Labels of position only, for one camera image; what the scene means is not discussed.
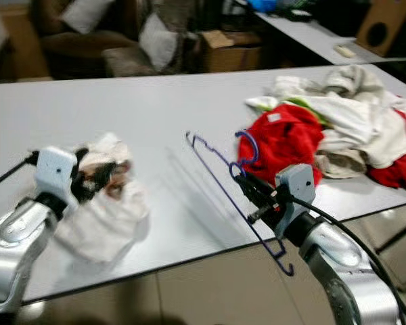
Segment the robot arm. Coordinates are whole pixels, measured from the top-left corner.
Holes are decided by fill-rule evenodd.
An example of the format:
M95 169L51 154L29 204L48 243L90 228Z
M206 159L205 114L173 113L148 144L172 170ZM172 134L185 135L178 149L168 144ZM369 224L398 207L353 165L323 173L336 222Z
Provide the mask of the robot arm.
M248 217L262 219L278 238L286 238L319 280L328 296L337 324L400 324L399 306L388 285L371 266L367 253L337 227L290 198L309 204L315 198L312 168L292 165L276 176L276 189L253 177L235 180L259 208Z
M78 155L48 147L39 152L35 179L38 195L25 198L0 219L0 324L12 324L21 305L32 265L47 246L65 209L75 209L72 181Z

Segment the white table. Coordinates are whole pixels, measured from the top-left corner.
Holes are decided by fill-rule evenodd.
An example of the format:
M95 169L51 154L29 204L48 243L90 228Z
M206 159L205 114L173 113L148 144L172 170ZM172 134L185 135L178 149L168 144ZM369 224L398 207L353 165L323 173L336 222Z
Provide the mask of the white table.
M406 97L406 85L375 66L367 66L387 88ZM321 81L331 66L229 74L56 81L0 85L0 174L27 148L71 146L113 131L128 143L135 174L148 190L149 231L139 230L135 245L117 263L96 266L77 259L52 241L35 263L25 299L32 301L91 285L136 276L255 242L185 143L186 130L197 131L236 157L234 132L256 115L246 98L262 93L276 75ZM253 206L210 156L215 172L246 211ZM32 167L0 186L0 216L32 190ZM380 186L366 177L325 180L315 203L339 219L406 203L406 191ZM272 238L262 223L264 238Z
M354 37L338 36L319 25L315 20L311 22L291 22L285 18L269 17L262 13L256 13L256 15L334 65L406 61L406 58L380 57L356 44ZM345 58L334 50L335 45L344 45L356 53L356 56L354 58Z

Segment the pile of clothes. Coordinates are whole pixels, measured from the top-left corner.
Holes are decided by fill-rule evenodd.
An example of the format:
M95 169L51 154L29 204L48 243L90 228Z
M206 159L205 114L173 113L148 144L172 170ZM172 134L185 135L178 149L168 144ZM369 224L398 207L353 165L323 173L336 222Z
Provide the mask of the pile of clothes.
M321 178L367 174L378 183L406 188L406 99L385 90L362 66L335 68L322 85L277 77L266 97L246 100L265 112L249 128L260 157L247 172L274 182L297 163L313 165ZM252 156L242 139L239 159Z

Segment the white label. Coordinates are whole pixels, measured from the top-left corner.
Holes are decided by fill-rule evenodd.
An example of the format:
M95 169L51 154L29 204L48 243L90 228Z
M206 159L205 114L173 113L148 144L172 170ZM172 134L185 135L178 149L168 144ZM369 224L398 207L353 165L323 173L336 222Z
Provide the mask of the white label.
M269 122L277 122L278 120L281 120L281 114L280 113L273 113L273 114L268 114L268 121Z

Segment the blue wire hanger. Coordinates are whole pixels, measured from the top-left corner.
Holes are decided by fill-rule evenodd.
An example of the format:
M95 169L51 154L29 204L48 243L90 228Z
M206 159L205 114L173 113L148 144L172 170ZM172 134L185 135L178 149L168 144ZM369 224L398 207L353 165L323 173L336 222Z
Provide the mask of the blue wire hanger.
M200 162L203 164L203 166L210 173L212 178L216 181L216 183L218 184L220 189L222 189L222 191L224 192L226 197L229 199L229 201L235 207L236 211L241 215L242 219L246 222L248 227L250 227L250 229L252 230L254 235L256 235L256 237L258 238L260 243L267 250L267 252L272 256L272 258L274 259L276 264L278 264L279 268L283 271L283 273L285 273L285 275L287 275L287 276L293 276L294 275L293 265L291 263L289 263L288 268L286 269L284 267L283 263L280 261L280 259L287 253L283 242L280 239L276 238L276 240L278 241L278 245L279 245L280 250L277 253L274 253L272 251L271 247L269 247L269 245L262 239L262 237L254 229L254 227L251 225L251 223L248 222L245 214L242 212L242 210L239 208L239 206L235 203L234 199L229 195L227 190L224 188L223 184L221 184L221 182L218 180L217 176L215 176L215 174L212 172L212 170L210 169L210 167L208 166L206 161L201 157L200 153L196 149L196 142L200 142L200 143L204 144L204 147L208 151L216 154L227 165L227 167L229 169L229 172L230 172L230 176L234 179L235 178L235 175L234 175L235 167L237 169L239 169L240 173L243 176L246 176L246 172L245 172L243 166L253 164L258 160L259 152L258 152L258 146L257 146L256 140L254 140L254 138L251 136L251 134L249 134L247 131L236 132L235 133L236 137L244 136L251 143L251 146L252 146L252 149L253 149L253 157L250 160L243 158L239 162L228 162L228 160L217 149L209 146L208 142L205 139L203 139L202 137L200 137L199 135L196 135L196 134L194 134L192 136L192 138L190 136L191 136L191 132L188 131L185 134L187 143L191 146L192 150L194 151L194 153L196 154L196 156L198 157Z

